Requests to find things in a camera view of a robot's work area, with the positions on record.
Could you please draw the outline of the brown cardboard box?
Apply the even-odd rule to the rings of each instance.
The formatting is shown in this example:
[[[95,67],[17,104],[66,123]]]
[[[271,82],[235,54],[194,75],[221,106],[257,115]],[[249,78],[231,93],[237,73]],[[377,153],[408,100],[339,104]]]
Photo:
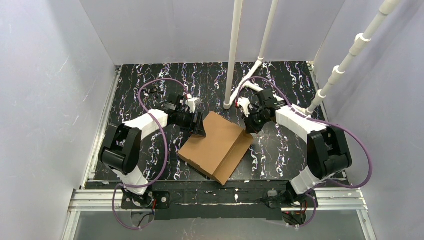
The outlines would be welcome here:
[[[254,138],[239,125],[211,111],[203,121],[206,137],[190,136],[178,151],[180,159],[224,186]]]

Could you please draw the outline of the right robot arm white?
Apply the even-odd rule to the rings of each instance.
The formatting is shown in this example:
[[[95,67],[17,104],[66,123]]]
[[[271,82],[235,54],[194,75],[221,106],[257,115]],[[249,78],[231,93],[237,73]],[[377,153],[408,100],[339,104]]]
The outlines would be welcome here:
[[[303,195],[352,165],[343,130],[312,121],[285,100],[277,99],[270,89],[259,91],[256,95],[258,104],[251,103],[245,97],[236,101],[236,107],[241,108],[244,114],[248,134],[258,134],[265,124],[275,122],[295,133],[307,144],[306,167],[286,185],[284,194],[287,197]]]

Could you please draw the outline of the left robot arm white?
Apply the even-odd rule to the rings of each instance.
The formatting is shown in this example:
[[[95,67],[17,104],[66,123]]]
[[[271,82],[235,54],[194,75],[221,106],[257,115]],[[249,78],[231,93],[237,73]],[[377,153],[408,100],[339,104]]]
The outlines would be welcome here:
[[[203,114],[198,110],[201,99],[190,94],[172,94],[159,107],[121,124],[109,124],[98,160],[121,179],[123,189],[136,196],[145,194],[149,181],[138,167],[142,140],[168,126],[196,137],[206,137]]]

